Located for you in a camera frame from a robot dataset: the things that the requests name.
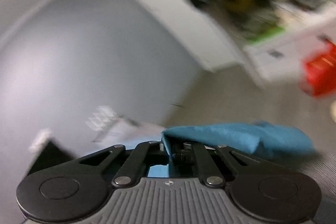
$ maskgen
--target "black round joint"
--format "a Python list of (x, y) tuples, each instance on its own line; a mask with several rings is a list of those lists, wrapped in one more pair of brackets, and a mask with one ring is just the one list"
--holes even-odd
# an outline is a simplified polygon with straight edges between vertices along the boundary
[(312, 218), (321, 201), (320, 188), (312, 178), (285, 168), (277, 167), (270, 172), (262, 165), (254, 167), (253, 172), (238, 175), (230, 193), (244, 212), (276, 223)]
[(93, 166), (80, 172), (55, 168), (27, 176), (16, 190), (23, 213), (41, 222), (68, 222), (96, 211), (106, 200), (108, 188)]

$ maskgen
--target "red object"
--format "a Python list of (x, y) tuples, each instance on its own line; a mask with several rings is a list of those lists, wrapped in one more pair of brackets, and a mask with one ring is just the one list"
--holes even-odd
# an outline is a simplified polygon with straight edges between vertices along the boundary
[(336, 45), (324, 39), (326, 51), (304, 60), (305, 77), (301, 88), (314, 97), (336, 90)]

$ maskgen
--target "folded cloth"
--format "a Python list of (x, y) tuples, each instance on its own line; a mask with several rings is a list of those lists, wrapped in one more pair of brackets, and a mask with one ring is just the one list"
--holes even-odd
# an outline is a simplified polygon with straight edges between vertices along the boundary
[(166, 129), (162, 134), (163, 139), (165, 136), (175, 137), (209, 146), (226, 144), (264, 159), (273, 159), (282, 154), (315, 153), (312, 141), (299, 129), (268, 122), (181, 126)]

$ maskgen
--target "beige floor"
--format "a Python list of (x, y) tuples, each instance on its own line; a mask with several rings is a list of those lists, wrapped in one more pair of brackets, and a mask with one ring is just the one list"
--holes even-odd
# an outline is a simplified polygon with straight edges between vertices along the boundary
[(334, 100), (336, 95), (312, 98), (297, 84), (260, 89), (235, 66), (205, 73), (165, 126), (264, 120), (297, 127), (313, 140), (317, 150), (335, 153), (336, 123), (330, 116)]

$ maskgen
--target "blue fabric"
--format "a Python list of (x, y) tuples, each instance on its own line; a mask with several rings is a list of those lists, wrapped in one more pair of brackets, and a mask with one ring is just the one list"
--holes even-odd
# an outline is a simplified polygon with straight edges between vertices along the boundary
[(226, 144), (264, 159), (272, 159), (282, 153), (315, 152), (312, 141), (299, 129), (268, 122), (182, 126), (167, 129), (163, 131), (163, 135), (197, 141), (209, 146)]

